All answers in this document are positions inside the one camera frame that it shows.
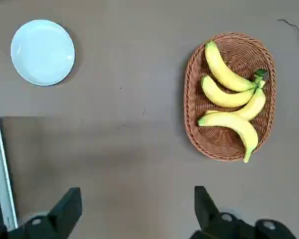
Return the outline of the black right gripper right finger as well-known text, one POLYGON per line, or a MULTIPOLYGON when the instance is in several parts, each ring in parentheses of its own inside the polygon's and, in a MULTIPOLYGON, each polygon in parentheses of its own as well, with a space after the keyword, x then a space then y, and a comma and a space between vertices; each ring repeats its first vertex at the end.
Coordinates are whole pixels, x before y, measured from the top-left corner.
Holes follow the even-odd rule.
POLYGON ((195 214, 200 230, 192 239, 294 239, 296 236, 279 221, 260 219, 252 226, 231 213, 220 212, 203 186, 194 188, 195 214))

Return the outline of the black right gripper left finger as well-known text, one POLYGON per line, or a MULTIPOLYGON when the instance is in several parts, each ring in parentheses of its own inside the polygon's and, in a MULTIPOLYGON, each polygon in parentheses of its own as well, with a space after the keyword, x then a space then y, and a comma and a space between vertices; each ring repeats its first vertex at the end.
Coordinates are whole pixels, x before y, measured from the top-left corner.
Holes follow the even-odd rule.
POLYGON ((0 239, 67 239, 81 215, 81 189, 73 187, 47 215, 35 216, 12 231, 0 225, 0 239))

